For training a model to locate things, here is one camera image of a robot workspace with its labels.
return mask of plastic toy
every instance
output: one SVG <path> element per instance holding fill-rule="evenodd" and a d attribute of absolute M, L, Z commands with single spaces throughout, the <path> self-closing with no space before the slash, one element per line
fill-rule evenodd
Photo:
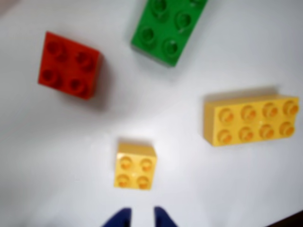
<path fill-rule="evenodd" d="M 206 102 L 204 137 L 214 146 L 290 137 L 298 102 L 281 95 Z"/>
<path fill-rule="evenodd" d="M 157 163 L 148 145 L 120 143 L 116 160 L 115 187 L 149 190 Z"/>
<path fill-rule="evenodd" d="M 99 51 L 46 32 L 38 83 L 89 99 L 94 95 L 102 61 Z"/>
<path fill-rule="evenodd" d="M 156 227 L 177 227 L 164 209 L 155 207 Z M 116 213 L 103 227 L 130 227 L 132 209 L 125 208 Z"/>
<path fill-rule="evenodd" d="M 149 0 L 132 45 L 175 66 L 207 0 Z"/>

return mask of red 2x2 brick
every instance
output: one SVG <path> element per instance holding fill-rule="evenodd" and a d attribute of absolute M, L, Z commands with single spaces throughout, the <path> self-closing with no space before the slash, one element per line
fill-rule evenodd
<path fill-rule="evenodd" d="M 47 32 L 38 83 L 90 99 L 102 61 L 99 51 Z"/>

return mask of duplo block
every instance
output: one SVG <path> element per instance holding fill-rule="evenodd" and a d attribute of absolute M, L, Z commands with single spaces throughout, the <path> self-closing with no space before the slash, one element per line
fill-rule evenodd
<path fill-rule="evenodd" d="M 103 55 L 99 51 L 47 32 L 38 83 L 90 99 L 102 61 Z"/>
<path fill-rule="evenodd" d="M 120 143 L 116 157 L 115 187 L 149 190 L 157 156 L 152 146 Z"/>
<path fill-rule="evenodd" d="M 132 45 L 175 66 L 206 3 L 207 0 L 149 0 Z"/>
<path fill-rule="evenodd" d="M 223 146 L 290 137 L 299 98 L 282 95 L 206 102 L 204 137 Z"/>

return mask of white table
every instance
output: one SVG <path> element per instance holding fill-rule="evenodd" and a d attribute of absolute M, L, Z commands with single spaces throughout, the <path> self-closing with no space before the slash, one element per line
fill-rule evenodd
<path fill-rule="evenodd" d="M 290 139 L 201 136 L 213 94 L 303 97 L 303 1 L 209 0 L 175 68 L 130 47 L 145 2 L 0 0 L 2 227 L 99 227 L 123 207 L 153 227 L 156 205 L 180 227 L 262 227 L 303 209 L 302 112 Z M 106 92 L 37 85 L 46 30 L 104 53 Z M 113 187 L 120 138 L 154 144 L 151 191 Z"/>

